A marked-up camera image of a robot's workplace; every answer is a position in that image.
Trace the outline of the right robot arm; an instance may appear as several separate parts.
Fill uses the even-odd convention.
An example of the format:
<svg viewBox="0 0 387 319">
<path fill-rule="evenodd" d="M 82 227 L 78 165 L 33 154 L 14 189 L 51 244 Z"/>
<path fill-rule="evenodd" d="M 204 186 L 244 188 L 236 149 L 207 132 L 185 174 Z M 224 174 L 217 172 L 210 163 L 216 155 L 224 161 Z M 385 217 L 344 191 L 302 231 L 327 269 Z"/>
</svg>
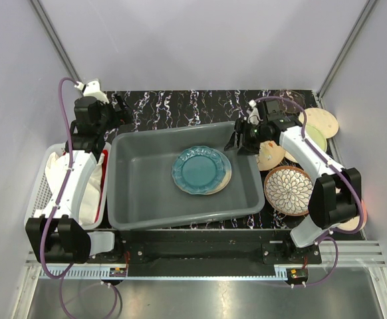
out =
<svg viewBox="0 0 387 319">
<path fill-rule="evenodd" d="M 361 174 L 346 169 L 318 148 L 306 135 L 307 120 L 286 116 L 279 102 L 291 103 L 302 114 L 296 102 L 278 96 L 249 101 L 248 117 L 236 120 L 234 131 L 225 149 L 237 148 L 240 155 L 257 155 L 259 146 L 273 141 L 291 153 L 311 179 L 313 190 L 308 216 L 291 230 L 291 242 L 282 250 L 289 263 L 298 263 L 307 254 L 306 247 L 318 244 L 332 231 L 341 232 L 340 224 L 355 217 L 362 225 L 364 210 L 361 196 Z"/>
</svg>

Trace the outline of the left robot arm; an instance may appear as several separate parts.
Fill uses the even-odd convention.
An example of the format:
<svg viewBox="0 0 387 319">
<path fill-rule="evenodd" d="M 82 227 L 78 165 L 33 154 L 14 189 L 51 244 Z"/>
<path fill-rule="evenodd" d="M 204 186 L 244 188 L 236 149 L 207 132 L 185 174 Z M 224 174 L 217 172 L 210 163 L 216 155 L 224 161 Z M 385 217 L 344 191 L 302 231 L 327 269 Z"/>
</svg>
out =
<svg viewBox="0 0 387 319">
<path fill-rule="evenodd" d="M 83 96 L 74 103 L 75 119 L 66 122 L 67 142 L 62 159 L 64 175 L 47 206 L 27 219 L 25 230 L 40 263 L 85 263 L 100 254 L 119 262 L 124 247 L 112 231 L 89 231 L 79 223 L 88 180 L 105 148 L 107 131 L 132 123 L 132 110 L 121 95 L 116 103 Z"/>
</svg>

